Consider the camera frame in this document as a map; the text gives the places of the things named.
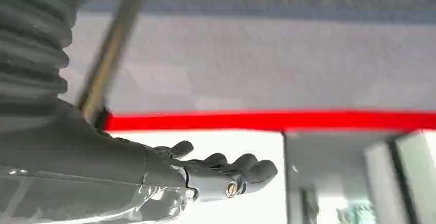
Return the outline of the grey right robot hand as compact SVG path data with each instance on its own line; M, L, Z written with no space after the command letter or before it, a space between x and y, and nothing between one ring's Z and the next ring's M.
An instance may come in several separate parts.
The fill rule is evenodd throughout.
M1 223L163 223L194 202L263 189L275 164L193 146L149 147L93 129L66 102L1 104Z

